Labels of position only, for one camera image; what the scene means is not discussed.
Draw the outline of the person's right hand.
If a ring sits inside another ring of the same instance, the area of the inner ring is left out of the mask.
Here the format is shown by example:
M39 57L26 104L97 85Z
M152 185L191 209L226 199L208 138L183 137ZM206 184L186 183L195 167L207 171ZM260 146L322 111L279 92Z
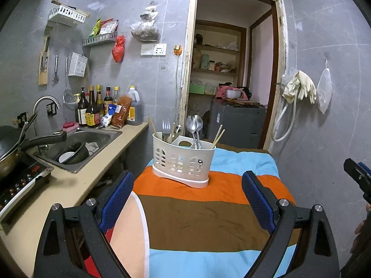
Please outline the person's right hand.
M350 253L354 254L361 248L370 251L370 203L366 205L367 217L355 229L356 235Z

